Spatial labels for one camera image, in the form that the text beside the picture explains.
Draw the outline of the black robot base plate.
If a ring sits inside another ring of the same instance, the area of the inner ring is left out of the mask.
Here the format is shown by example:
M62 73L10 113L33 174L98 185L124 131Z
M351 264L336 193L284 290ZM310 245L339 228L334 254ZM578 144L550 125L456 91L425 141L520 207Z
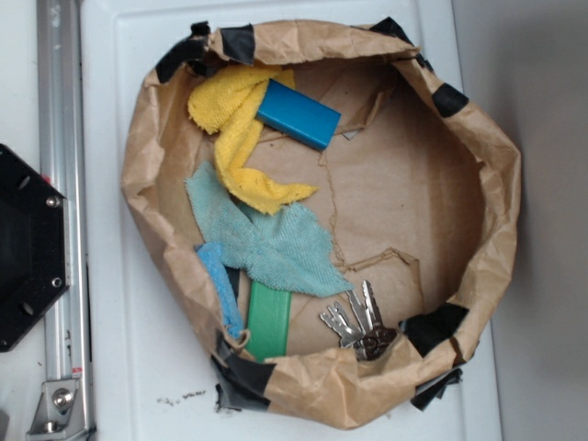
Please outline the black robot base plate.
M64 197L1 146L1 351L13 350L68 288Z

